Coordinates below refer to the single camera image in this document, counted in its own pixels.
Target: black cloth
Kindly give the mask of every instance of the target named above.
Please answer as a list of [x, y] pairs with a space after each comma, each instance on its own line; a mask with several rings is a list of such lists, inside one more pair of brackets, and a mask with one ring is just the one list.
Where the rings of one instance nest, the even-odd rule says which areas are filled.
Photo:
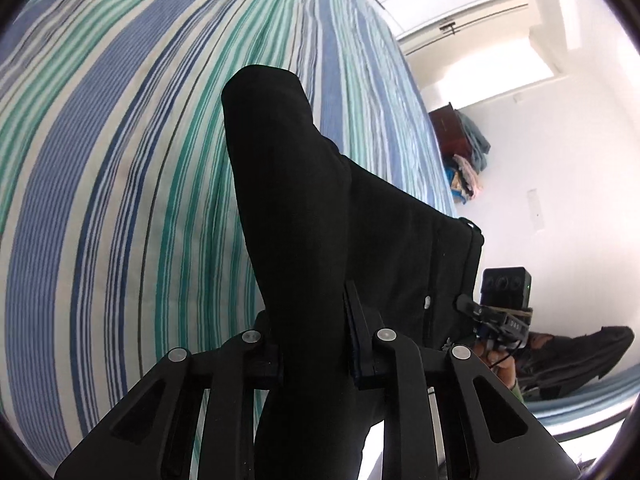
[[580, 337], [554, 336], [540, 349], [524, 349], [516, 357], [520, 387], [537, 388], [540, 398], [558, 399], [603, 378], [620, 361], [634, 341], [628, 326], [604, 326]]
[[256, 478], [353, 480], [383, 396], [357, 391], [348, 372], [345, 280], [387, 326], [439, 348], [470, 331], [453, 302], [473, 290], [482, 237], [340, 155], [294, 74], [245, 67], [222, 104], [246, 246], [285, 365], [258, 425]]

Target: striped bedsheet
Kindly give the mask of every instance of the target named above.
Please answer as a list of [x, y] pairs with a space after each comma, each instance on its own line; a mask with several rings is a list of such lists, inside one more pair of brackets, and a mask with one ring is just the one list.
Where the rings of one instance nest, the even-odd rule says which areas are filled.
[[454, 213], [364, 0], [28, 1], [0, 42], [0, 399], [50, 472], [165, 352], [262, 308], [220, 105], [253, 63], [295, 72], [343, 153]]

